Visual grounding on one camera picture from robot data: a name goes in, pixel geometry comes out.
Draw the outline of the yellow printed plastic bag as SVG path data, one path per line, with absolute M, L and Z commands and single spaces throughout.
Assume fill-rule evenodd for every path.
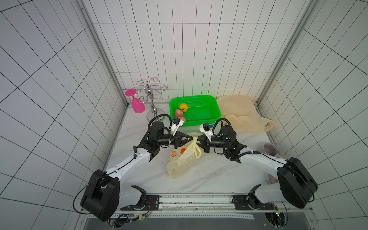
M 194 167 L 202 156 L 202 149 L 197 144 L 198 138 L 193 137 L 190 144 L 180 156 L 175 156 L 167 164 L 167 172 L 170 179 L 176 179 L 187 173 Z

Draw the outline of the plain beige plastic bag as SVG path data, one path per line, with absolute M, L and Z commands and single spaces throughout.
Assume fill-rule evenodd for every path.
M 217 98 L 221 117 L 230 121 L 237 133 L 262 134 L 270 131 L 275 122 L 260 116 L 257 102 L 246 95 L 226 95 Z

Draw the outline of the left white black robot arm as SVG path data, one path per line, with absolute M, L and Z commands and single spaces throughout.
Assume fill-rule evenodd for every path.
M 139 186 L 123 188 L 125 181 L 134 173 L 142 173 L 144 166 L 152 161 L 162 147 L 179 148 L 191 142 L 193 137 L 180 131 L 171 131 L 163 122 L 149 124 L 138 146 L 133 146 L 133 155 L 106 170 L 96 170 L 85 187 L 81 207 L 100 221 L 109 220 L 122 208 L 136 210 L 149 208 L 147 192 Z

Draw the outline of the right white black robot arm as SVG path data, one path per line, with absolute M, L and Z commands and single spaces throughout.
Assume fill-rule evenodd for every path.
M 288 202 L 303 209 L 314 201 L 318 185 L 299 159 L 282 159 L 255 151 L 237 141 L 237 134 L 230 125 L 222 126 L 218 134 L 214 129 L 215 126 L 208 123 L 199 127 L 202 134 L 197 144 L 205 152 L 211 148 L 222 149 L 228 160 L 253 166 L 278 180 L 272 185 L 258 184 L 248 192 L 246 202 L 250 209 L 258 210 L 262 204 L 275 202 Z

